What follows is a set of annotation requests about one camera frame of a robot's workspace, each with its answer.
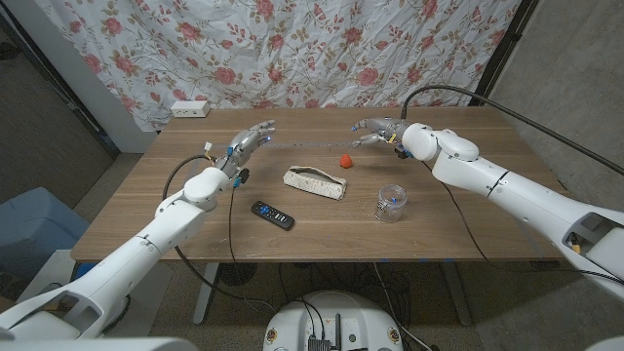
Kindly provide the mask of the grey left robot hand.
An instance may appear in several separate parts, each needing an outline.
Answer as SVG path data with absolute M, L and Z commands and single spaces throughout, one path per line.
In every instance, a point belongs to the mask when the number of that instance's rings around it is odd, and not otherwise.
M 235 135 L 227 146 L 225 155 L 214 166 L 229 179 L 233 179 L 249 161 L 252 153 L 271 139 L 276 132 L 274 124 L 274 120 L 263 121 Z

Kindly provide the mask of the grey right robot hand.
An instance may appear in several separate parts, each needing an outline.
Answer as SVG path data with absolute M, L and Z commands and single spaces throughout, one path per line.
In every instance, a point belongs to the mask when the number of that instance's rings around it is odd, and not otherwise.
M 402 140 L 404 132 L 409 126 L 405 120 L 391 117 L 363 119 L 356 123 L 351 130 L 367 130 L 370 133 L 354 140 L 350 147 L 357 148 L 362 145 L 383 141 L 388 144 L 394 144 L 397 156 L 400 159 L 407 159 L 408 152 L 403 147 Z

